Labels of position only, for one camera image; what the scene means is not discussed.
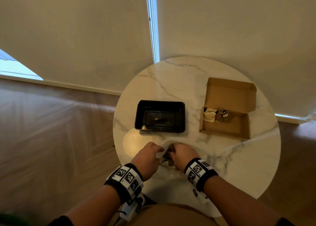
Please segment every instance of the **forearm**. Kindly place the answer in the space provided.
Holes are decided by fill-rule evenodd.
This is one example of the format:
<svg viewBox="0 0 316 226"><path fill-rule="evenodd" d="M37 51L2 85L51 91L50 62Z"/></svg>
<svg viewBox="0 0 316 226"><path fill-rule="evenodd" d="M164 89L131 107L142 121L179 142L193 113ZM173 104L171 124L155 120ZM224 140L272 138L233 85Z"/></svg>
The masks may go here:
<svg viewBox="0 0 316 226"><path fill-rule="evenodd" d="M74 226L107 225L120 207L120 198L116 190L104 185L92 197L72 208L65 215Z"/></svg>
<svg viewBox="0 0 316 226"><path fill-rule="evenodd" d="M230 226L274 226L281 216L220 176L209 178L204 192Z"/></svg>

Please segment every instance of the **cardboard box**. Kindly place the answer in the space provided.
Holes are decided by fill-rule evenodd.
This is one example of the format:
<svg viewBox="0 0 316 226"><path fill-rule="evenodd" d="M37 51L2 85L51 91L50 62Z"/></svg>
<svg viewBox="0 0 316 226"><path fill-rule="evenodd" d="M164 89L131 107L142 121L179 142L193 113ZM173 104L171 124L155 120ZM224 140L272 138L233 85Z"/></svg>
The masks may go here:
<svg viewBox="0 0 316 226"><path fill-rule="evenodd" d="M205 103L201 109L200 132L229 137L250 139L248 113L256 109L257 88L252 83L209 78L206 86ZM222 108L233 113L230 122L203 120L208 108Z"/></svg>

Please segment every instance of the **round marble table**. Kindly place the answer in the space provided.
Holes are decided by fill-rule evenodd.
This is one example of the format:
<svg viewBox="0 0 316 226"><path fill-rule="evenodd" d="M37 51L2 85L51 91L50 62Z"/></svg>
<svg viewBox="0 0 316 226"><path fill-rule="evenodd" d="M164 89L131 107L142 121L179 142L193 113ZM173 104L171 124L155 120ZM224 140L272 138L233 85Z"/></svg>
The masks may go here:
<svg viewBox="0 0 316 226"><path fill-rule="evenodd" d="M114 114L113 136L119 160L121 164L129 163L149 141L160 144L163 140L181 137L182 141L193 144L200 156L225 180L258 198L271 183L280 159L277 119L268 100L257 88L257 108L249 113L250 140L200 133L200 109L204 105L209 77L251 82L230 66L201 57L163 60L134 77L122 93ZM135 115L140 100L184 102L185 132L144 133L136 130ZM220 216L211 201L196 199L184 175L169 172L159 166L155 175L144 183L143 192L158 203L187 204L208 216Z"/></svg>

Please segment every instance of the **black plastic tray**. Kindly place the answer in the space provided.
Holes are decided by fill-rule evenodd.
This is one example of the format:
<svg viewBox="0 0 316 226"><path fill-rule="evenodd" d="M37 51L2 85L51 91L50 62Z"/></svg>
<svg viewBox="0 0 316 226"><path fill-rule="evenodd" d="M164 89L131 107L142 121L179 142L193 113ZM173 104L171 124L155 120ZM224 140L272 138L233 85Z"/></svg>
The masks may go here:
<svg viewBox="0 0 316 226"><path fill-rule="evenodd" d="M140 100L135 128L142 131L183 133L185 105L183 102Z"/></svg>

